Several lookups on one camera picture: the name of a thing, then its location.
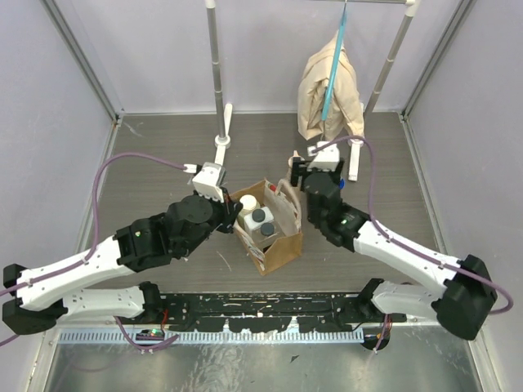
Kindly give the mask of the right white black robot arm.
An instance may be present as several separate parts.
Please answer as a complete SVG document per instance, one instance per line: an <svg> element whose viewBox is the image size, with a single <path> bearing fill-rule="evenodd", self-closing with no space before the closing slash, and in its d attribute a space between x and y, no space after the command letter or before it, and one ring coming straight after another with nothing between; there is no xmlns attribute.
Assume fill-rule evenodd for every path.
<svg viewBox="0 0 523 392"><path fill-rule="evenodd" d="M435 320L458 338L476 338L498 299L482 259L459 260L377 227L369 214L342 201L341 163L322 171L311 160L290 158L289 166L291 184L306 195L307 220L331 244L381 261L415 282L371 279L358 295L363 319L408 314Z"/></svg>

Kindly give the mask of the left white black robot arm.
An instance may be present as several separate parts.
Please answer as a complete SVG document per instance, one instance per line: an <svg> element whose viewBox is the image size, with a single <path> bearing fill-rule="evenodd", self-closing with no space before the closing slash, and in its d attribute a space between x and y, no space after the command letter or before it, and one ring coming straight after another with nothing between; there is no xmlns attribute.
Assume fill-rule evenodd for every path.
<svg viewBox="0 0 523 392"><path fill-rule="evenodd" d="M45 332L65 320L117 317L156 323L165 309L157 285L143 282L117 290L93 285L188 257L214 231L232 233L242 208L229 195L215 201L192 194L88 251L36 269L9 265L3 284L12 298L2 305L2 321L19 336Z"/></svg>

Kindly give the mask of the green bottle cream cap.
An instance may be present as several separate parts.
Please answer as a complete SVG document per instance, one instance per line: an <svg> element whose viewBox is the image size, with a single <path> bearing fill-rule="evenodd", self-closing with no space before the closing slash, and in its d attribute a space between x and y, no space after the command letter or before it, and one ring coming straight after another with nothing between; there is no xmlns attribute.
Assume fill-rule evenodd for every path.
<svg viewBox="0 0 523 392"><path fill-rule="evenodd" d="M248 214L252 213L253 211L257 210L260 207L259 202L257 199L251 195L251 194L245 194L240 199L239 202L242 204L242 209L239 213L239 216L244 218Z"/></svg>

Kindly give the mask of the white bottle black cap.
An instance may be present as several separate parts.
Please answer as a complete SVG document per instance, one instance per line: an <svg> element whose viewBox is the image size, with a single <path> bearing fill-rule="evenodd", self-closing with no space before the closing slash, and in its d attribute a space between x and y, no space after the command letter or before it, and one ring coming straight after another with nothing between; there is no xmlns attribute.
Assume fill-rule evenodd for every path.
<svg viewBox="0 0 523 392"><path fill-rule="evenodd" d="M257 229L260 229L265 223L272 223L274 216L267 206L258 208L244 217L244 230L251 235Z"/></svg>

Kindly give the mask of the clear bottle black cap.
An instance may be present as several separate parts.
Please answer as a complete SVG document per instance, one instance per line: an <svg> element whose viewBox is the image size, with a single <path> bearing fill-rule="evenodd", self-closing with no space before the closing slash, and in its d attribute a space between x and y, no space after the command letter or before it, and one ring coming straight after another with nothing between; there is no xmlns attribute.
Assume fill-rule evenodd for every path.
<svg viewBox="0 0 523 392"><path fill-rule="evenodd" d="M284 234L281 228L277 223L274 222L263 223L252 233L252 239L255 245L263 251L270 247L278 238L283 236Z"/></svg>

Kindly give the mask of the beige pump bottle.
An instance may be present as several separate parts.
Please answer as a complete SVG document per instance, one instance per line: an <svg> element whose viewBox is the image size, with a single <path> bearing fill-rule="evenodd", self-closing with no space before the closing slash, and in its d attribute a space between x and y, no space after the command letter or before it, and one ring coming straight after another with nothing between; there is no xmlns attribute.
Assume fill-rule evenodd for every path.
<svg viewBox="0 0 523 392"><path fill-rule="evenodd" d="M303 162L305 159L298 153L297 150L293 151L293 154L288 158L288 167L292 168L295 162Z"/></svg>

